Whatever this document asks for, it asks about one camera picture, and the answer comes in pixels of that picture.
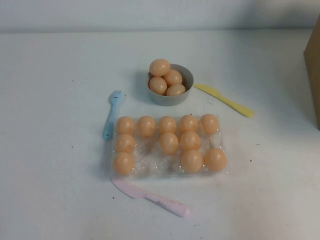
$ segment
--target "fork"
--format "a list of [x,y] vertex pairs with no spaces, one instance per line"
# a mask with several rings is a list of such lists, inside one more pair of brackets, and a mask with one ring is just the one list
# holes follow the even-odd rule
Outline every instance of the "fork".
[[116,90],[110,96],[111,109],[106,120],[102,137],[107,140],[111,139],[114,134],[114,127],[117,116],[117,107],[121,102],[122,91]]

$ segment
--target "plastic utensil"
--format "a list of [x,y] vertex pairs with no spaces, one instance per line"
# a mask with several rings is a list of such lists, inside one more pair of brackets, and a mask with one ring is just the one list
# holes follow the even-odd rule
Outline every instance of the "plastic utensil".
[[190,213],[189,208],[183,203],[143,190],[119,178],[112,177],[111,182],[121,192],[123,192],[124,194],[126,194],[127,196],[133,199],[142,199],[142,198],[147,199],[157,204],[158,206],[178,215],[179,217],[186,217]]
[[236,110],[238,113],[242,114],[245,117],[252,117],[254,115],[254,112],[247,108],[246,106],[242,106],[220,94],[220,92],[210,86],[204,85],[204,84],[199,84],[199,83],[194,83],[193,86],[197,89],[200,89],[204,91],[207,94],[210,94],[214,96],[216,99],[220,100],[221,102],[227,104],[230,108]]
[[111,109],[109,112],[109,116],[106,120],[104,130],[103,130],[103,135],[102,135],[102,137],[105,140],[111,139],[114,134],[114,128],[115,128],[115,122],[116,122],[116,116],[117,116],[117,107],[121,102],[121,98],[122,98],[122,91],[120,90],[114,91],[110,96]]

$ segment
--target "egg carton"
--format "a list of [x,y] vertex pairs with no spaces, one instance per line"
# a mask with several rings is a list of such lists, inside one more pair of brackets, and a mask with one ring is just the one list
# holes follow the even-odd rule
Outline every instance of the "egg carton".
[[133,139],[134,148],[131,153],[134,159],[134,166],[129,174],[118,174],[114,169],[114,159],[119,152],[116,151],[116,142],[121,134],[117,134],[116,131],[113,136],[112,143],[112,161],[111,161],[111,176],[117,176],[121,178],[162,178],[162,177],[182,177],[182,176],[206,176],[212,175],[218,172],[228,173],[228,164],[218,171],[209,170],[205,164],[206,153],[211,149],[219,149],[226,154],[225,146],[223,144],[223,138],[221,128],[219,127],[214,134],[205,134],[204,127],[200,124],[202,116],[192,115],[196,118],[198,127],[196,132],[200,138],[200,147],[198,152],[202,156],[202,166],[197,173],[187,172],[182,164],[183,146],[180,141],[182,132],[180,131],[179,123],[182,117],[172,117],[176,122],[176,131],[174,134],[178,139],[178,148],[174,154],[164,154],[163,148],[159,143],[160,133],[158,123],[161,117],[153,118],[156,123],[155,133],[152,137],[144,138],[141,136],[137,129],[137,122],[139,118],[132,118],[134,121]]

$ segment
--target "gray bowl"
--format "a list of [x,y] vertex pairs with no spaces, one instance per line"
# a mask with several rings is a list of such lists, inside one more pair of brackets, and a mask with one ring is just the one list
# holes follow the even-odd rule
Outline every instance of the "gray bowl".
[[170,64],[171,69],[177,70],[182,76],[182,85],[185,86],[185,93],[182,93],[178,96],[163,96],[157,94],[150,90],[149,88],[149,80],[153,77],[152,74],[148,73],[148,78],[146,80],[146,85],[148,87],[148,91],[152,100],[154,100],[157,104],[163,106],[174,106],[182,103],[189,96],[192,85],[194,84],[194,76],[192,73],[186,69],[184,66],[178,64]]

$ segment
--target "egg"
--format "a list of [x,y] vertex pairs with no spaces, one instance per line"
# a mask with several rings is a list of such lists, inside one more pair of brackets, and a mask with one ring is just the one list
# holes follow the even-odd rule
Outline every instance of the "egg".
[[205,134],[215,134],[219,129],[219,121],[215,115],[205,114],[200,119],[200,125]]
[[117,137],[114,148],[119,152],[126,152],[131,154],[135,149],[135,140],[130,134],[121,134]]
[[198,150],[201,145],[199,135],[195,131],[187,131],[180,137],[182,151]]
[[156,132],[156,122],[150,116],[142,116],[136,123],[137,130],[141,137],[151,138]]
[[134,157],[127,152],[119,152],[113,159],[112,167],[119,175],[128,175],[135,166]]
[[122,116],[118,119],[115,126],[115,132],[119,135],[133,135],[135,131],[135,122],[128,116]]
[[180,119],[179,129],[182,133],[187,131],[195,131],[198,128],[198,121],[192,115],[185,115]]
[[200,172],[203,164],[202,155],[197,150],[189,150],[182,155],[181,166],[189,174]]
[[182,76],[180,72],[175,69],[170,69],[169,72],[163,76],[168,87],[176,84],[182,84]]
[[149,66],[150,73],[155,77],[161,77],[167,74],[169,70],[170,62],[162,58],[154,60]]
[[163,116],[158,122],[158,131],[163,133],[174,133],[177,129],[176,120],[170,116]]
[[183,86],[182,84],[176,84],[168,88],[168,90],[166,91],[166,95],[178,96],[178,95],[184,94],[185,92],[186,92],[185,86]]
[[163,154],[172,155],[178,150],[179,143],[177,136],[172,132],[165,132],[159,137],[159,143]]
[[227,157],[220,148],[211,148],[205,154],[204,164],[211,172],[220,172],[227,165]]
[[149,81],[149,88],[156,94],[165,95],[167,91],[167,84],[162,77],[154,76]]

